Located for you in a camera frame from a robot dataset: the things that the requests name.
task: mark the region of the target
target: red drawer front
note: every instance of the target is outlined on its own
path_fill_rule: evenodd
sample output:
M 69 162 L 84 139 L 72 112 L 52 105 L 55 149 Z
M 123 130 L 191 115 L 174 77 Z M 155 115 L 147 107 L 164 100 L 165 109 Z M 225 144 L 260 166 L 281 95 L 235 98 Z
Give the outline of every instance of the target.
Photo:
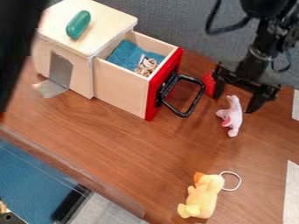
M 148 101 L 145 112 L 145 120 L 150 121 L 154 118 L 156 113 L 161 107 L 156 106 L 156 92 L 167 79 L 171 72 L 176 68 L 179 69 L 179 65 L 182 61 L 184 49 L 179 47 L 169 58 L 169 60 L 161 67 L 159 72 L 149 82 Z

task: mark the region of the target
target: wooden box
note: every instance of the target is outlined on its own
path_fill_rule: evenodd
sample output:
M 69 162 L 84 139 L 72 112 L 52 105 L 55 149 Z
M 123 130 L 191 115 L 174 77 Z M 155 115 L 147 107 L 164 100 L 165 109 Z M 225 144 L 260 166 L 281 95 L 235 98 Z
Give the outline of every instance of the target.
M 67 37 L 65 28 L 82 10 L 90 11 L 92 22 L 82 37 L 74 41 Z M 36 69 L 51 79 L 51 55 L 55 53 L 73 65 L 70 89 L 151 120 L 159 109 L 157 90 L 178 70 L 183 49 L 133 31 L 136 23 L 135 17 L 93 1 L 65 0 L 55 4 L 45 11 L 38 28 L 32 50 Z M 165 56 L 150 77 L 106 61 L 123 39 Z

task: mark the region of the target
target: green object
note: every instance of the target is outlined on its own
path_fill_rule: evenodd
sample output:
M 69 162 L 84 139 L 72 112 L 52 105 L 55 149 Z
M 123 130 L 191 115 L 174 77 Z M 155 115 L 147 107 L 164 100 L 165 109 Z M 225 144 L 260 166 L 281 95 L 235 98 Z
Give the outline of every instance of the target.
M 91 20 L 89 11 L 82 10 L 66 26 L 66 34 L 71 39 L 78 39 L 86 30 Z

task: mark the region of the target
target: blue towel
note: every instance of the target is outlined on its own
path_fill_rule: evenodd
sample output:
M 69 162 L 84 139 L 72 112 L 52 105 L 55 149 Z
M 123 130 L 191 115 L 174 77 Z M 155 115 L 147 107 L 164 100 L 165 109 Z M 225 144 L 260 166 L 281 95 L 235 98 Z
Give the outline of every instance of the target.
M 23 220 L 52 224 L 52 213 L 75 187 L 68 179 L 0 138 L 0 197 Z
M 160 64 L 165 59 L 163 55 L 144 51 L 136 44 L 128 40 L 123 40 L 107 58 L 107 61 L 134 71 L 143 54 L 149 59 L 156 60 L 157 64 Z

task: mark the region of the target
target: white stuffed toy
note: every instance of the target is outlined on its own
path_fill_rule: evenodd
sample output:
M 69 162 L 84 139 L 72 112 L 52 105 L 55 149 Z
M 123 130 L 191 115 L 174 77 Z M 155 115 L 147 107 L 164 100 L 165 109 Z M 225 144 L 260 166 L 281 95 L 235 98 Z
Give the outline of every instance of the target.
M 240 100 L 236 95 L 228 95 L 227 100 L 230 104 L 229 109 L 221 109 L 216 112 L 216 116 L 223 119 L 222 127 L 231 128 L 227 134 L 229 137 L 236 137 L 239 133 L 239 128 L 243 122 L 243 112 L 240 106 Z

